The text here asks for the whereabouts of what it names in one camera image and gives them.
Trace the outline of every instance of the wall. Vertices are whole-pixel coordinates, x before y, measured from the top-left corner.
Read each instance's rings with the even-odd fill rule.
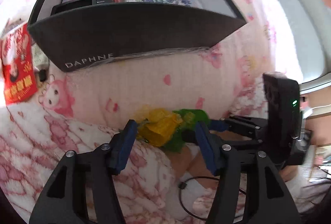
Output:
[[[313,110],[311,116],[322,115],[331,112],[331,86],[306,94],[309,100],[309,106],[319,107]]]
[[[331,115],[308,119],[306,121],[306,129],[314,131],[312,144],[331,144]]]

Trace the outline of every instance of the red envelope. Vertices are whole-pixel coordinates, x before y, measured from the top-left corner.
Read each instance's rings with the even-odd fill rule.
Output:
[[[31,56],[31,37],[24,23],[1,39],[6,104],[21,102],[37,91]]]

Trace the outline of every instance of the black cable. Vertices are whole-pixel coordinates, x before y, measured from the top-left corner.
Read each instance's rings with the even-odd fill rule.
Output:
[[[178,185],[178,188],[179,188],[179,191],[178,191],[178,198],[179,198],[179,203],[180,203],[180,205],[182,206],[182,208],[185,210],[186,213],[188,213],[190,216],[195,217],[195,218],[197,218],[197,219],[199,219],[199,220],[206,221],[206,220],[207,220],[206,218],[199,217],[199,216],[197,216],[197,215],[195,215],[195,214],[192,214],[189,210],[187,210],[187,209],[185,208],[185,206],[183,205],[183,202],[182,202],[182,190],[186,188],[186,186],[187,186],[187,183],[186,183],[186,182],[188,182],[188,181],[190,181],[190,180],[192,180],[192,179],[199,179],[199,178],[212,179],[212,180],[219,181],[218,178],[216,178],[216,177],[211,177],[211,176],[194,176],[194,177],[191,177],[191,178],[189,178],[189,179],[186,179],[184,182],[181,182],[181,183]],[[243,191],[242,189],[239,189],[239,191],[240,191],[242,194],[246,195],[246,192]]]

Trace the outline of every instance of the bedsheet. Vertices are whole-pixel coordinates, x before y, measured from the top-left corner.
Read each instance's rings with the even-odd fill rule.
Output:
[[[302,81],[277,0],[233,1],[248,23],[206,52],[131,59],[68,74],[51,63],[49,79],[33,99],[0,109],[0,187],[26,221],[65,151],[93,150],[129,118],[139,119],[141,111],[197,108],[216,119],[229,111],[266,118],[262,73],[279,71]],[[16,6],[0,0],[0,11],[27,19],[33,0],[12,2]],[[163,211],[173,171],[160,150],[136,141],[115,181],[127,223],[176,222]],[[202,203],[210,204],[208,195]]]

